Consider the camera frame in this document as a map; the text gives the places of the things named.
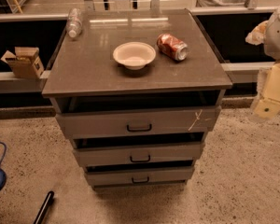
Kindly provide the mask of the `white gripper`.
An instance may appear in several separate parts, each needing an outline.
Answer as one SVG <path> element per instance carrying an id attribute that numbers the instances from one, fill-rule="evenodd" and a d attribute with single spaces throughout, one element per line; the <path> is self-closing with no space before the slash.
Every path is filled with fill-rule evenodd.
<path id="1" fill-rule="evenodd" d="M 253 114 L 260 119 L 272 119 L 280 111 L 280 62 L 259 70 L 258 93 L 263 99 L 252 102 Z"/>

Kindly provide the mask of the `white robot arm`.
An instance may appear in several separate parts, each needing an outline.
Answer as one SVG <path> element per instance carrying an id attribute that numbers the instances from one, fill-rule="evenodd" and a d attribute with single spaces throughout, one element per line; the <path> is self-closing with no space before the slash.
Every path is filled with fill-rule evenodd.
<path id="1" fill-rule="evenodd" d="M 251 105 L 255 117 L 271 119 L 280 111 L 280 6 L 246 36 L 245 42 L 263 44 L 264 53 L 274 59 L 271 68 L 259 70 L 258 94 Z"/>

